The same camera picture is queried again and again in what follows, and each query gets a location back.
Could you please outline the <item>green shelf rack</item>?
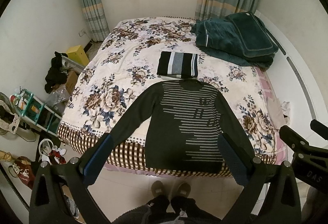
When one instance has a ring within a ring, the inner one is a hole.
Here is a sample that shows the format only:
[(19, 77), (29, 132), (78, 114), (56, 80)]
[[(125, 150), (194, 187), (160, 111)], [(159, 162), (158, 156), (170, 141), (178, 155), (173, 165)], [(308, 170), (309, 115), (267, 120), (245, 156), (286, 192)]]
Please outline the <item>green shelf rack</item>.
[(61, 117), (43, 103), (34, 93), (22, 89), (9, 98), (18, 115), (29, 124), (57, 136)]

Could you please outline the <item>floral bed cover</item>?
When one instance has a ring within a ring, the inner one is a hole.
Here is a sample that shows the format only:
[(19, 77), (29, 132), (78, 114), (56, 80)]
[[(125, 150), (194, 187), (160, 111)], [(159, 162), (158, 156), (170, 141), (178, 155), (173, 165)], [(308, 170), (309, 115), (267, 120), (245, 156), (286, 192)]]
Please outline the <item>floral bed cover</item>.
[(161, 52), (198, 55), (198, 80), (219, 90), (244, 128), (255, 155), (275, 164), (275, 132), (254, 67), (242, 67), (200, 51), (193, 20), (144, 17), (117, 24), (80, 73), (57, 135), (82, 154), (109, 132), (139, 94), (164, 81)]

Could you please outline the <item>dark green folded blanket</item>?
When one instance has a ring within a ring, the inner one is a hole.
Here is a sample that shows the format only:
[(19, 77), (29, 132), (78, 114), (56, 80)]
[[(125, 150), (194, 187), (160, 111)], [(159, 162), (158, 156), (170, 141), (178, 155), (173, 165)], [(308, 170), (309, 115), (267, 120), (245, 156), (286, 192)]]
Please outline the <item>dark green folded blanket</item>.
[(191, 32), (201, 51), (238, 66), (256, 66), (265, 71), (279, 49), (265, 24), (252, 12), (198, 20)]

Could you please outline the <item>beige cloth on bedside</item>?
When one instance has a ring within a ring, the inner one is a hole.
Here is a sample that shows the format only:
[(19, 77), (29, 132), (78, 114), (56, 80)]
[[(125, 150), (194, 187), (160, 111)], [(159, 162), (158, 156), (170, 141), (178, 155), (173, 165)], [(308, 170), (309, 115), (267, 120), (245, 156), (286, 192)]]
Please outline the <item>beige cloth on bedside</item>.
[(268, 97), (267, 110), (269, 117), (277, 130), (286, 124), (279, 99)]

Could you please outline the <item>red bag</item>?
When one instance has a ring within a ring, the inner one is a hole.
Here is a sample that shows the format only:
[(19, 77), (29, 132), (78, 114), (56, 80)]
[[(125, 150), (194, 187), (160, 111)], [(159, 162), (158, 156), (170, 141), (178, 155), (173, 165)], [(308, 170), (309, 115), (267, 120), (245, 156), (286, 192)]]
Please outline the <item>red bag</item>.
[(18, 177), (24, 185), (31, 190), (33, 189), (35, 175), (32, 170), (32, 163), (28, 158), (24, 156), (18, 157), (9, 166), (9, 171), (14, 177)]

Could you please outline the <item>white headboard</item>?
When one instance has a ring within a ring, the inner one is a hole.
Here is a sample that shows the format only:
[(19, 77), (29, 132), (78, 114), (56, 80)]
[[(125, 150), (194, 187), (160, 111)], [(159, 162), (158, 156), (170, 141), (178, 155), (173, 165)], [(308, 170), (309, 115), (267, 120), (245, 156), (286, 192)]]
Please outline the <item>white headboard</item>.
[(290, 40), (264, 14), (255, 15), (279, 47), (267, 76), (276, 97), (290, 103), (290, 127), (310, 145), (327, 148), (327, 141), (310, 128), (313, 119), (327, 125), (327, 109), (315, 78)]

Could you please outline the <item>yellow box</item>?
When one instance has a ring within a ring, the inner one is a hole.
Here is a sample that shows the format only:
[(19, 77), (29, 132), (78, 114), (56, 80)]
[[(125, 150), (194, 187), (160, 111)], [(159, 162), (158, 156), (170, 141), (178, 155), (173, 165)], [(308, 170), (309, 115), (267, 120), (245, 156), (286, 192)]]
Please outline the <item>yellow box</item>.
[(66, 54), (68, 55), (69, 59), (79, 63), (82, 66), (87, 66), (90, 62), (82, 45), (70, 47), (66, 51)]

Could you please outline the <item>dark striped long-sleeve sweater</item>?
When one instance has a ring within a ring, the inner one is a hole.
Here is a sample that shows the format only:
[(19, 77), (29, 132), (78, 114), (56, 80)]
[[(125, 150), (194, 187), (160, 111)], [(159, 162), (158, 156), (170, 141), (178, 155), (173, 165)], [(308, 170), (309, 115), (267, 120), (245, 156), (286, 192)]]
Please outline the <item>dark striped long-sleeve sweater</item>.
[(161, 81), (130, 105), (113, 127), (114, 146), (150, 119), (145, 159), (148, 168), (186, 172), (221, 171), (219, 135), (228, 134), (249, 155), (254, 149), (226, 99), (214, 86), (197, 80)]

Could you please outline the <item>black clothes pile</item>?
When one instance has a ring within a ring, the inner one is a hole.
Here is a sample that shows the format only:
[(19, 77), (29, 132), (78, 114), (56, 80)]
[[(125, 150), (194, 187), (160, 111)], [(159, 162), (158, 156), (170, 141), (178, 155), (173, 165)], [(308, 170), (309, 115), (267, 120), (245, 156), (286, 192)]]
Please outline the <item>black clothes pile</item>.
[(47, 94), (50, 94), (55, 87), (65, 84), (67, 81), (66, 69), (62, 69), (62, 57), (68, 57), (66, 53), (60, 53), (55, 51), (55, 57), (51, 59), (51, 67), (45, 77), (46, 84), (44, 90)]

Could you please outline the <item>cardboard box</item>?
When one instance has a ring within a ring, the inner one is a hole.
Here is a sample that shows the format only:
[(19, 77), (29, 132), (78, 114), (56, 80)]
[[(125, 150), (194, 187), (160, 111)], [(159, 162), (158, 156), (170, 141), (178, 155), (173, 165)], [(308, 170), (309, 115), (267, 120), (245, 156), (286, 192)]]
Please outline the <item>cardboard box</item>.
[(75, 71), (70, 71), (67, 76), (67, 81), (65, 83), (65, 87), (67, 92), (71, 95), (73, 93), (73, 90), (75, 88), (75, 85), (77, 84), (78, 75)]

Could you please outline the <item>pink checked bed sheet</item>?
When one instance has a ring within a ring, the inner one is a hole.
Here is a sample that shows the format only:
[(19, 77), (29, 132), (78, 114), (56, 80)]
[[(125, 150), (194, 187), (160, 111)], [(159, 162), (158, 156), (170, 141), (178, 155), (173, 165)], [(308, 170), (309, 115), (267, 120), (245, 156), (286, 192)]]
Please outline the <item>pink checked bed sheet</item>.
[[(258, 67), (254, 67), (254, 70), (256, 71), (258, 77), (259, 77), (259, 82), (261, 86), (261, 91), (263, 93), (263, 97), (265, 100), (265, 105), (267, 108), (267, 98), (272, 97), (276, 98), (275, 93), (273, 91), (273, 87), (271, 86), (271, 83), (269, 81), (269, 78), (267, 77), (267, 74), (262, 72)], [(276, 155), (276, 165), (280, 165), (283, 161), (287, 160), (287, 146), (286, 144), (280, 139), (279, 136), (279, 130), (277, 130), (274, 127), (274, 132), (275, 132), (275, 155)]]

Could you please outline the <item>right grey slipper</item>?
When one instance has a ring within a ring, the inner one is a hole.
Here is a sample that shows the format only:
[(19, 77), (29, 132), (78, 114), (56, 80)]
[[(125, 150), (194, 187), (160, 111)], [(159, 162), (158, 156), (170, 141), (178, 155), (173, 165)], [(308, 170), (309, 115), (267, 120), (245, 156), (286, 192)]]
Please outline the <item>right grey slipper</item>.
[(183, 182), (179, 185), (179, 187), (176, 191), (176, 196), (188, 198), (190, 195), (190, 192), (191, 192), (191, 186), (188, 183)]

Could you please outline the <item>folded black grey striped sweater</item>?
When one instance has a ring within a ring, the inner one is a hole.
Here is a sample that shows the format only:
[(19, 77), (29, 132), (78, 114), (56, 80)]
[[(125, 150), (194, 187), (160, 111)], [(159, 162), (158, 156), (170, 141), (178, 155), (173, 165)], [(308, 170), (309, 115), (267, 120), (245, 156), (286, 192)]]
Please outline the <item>folded black grey striped sweater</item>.
[(198, 55), (185, 52), (161, 52), (157, 75), (172, 78), (197, 78)]

